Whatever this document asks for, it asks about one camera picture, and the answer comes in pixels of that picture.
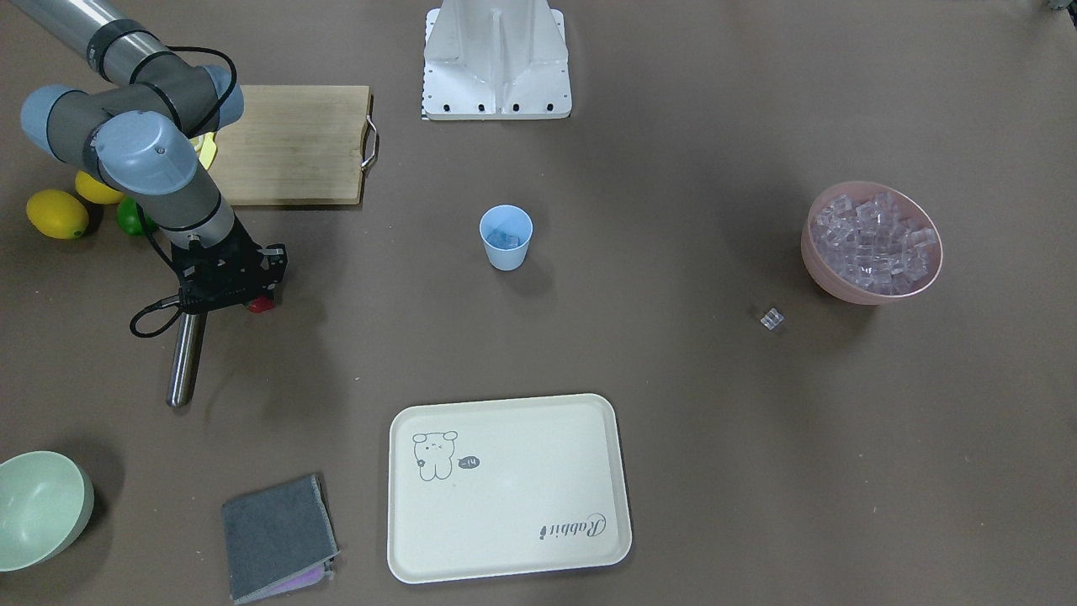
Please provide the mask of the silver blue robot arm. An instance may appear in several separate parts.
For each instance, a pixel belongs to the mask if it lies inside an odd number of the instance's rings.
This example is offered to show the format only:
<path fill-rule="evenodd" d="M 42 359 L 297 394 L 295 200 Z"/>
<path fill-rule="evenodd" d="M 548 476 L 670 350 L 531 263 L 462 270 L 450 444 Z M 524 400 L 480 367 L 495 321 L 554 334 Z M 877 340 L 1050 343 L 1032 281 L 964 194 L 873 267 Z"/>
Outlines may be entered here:
<path fill-rule="evenodd" d="M 241 118 L 244 98 L 230 57 L 194 66 L 142 24 L 104 1 L 19 1 L 93 72 L 101 93 L 51 85 L 22 107 L 24 133 L 59 163 L 130 196 L 172 245 L 178 308 L 199 314 L 269 304 L 284 279 L 285 248 L 261 246 L 192 145 Z"/>

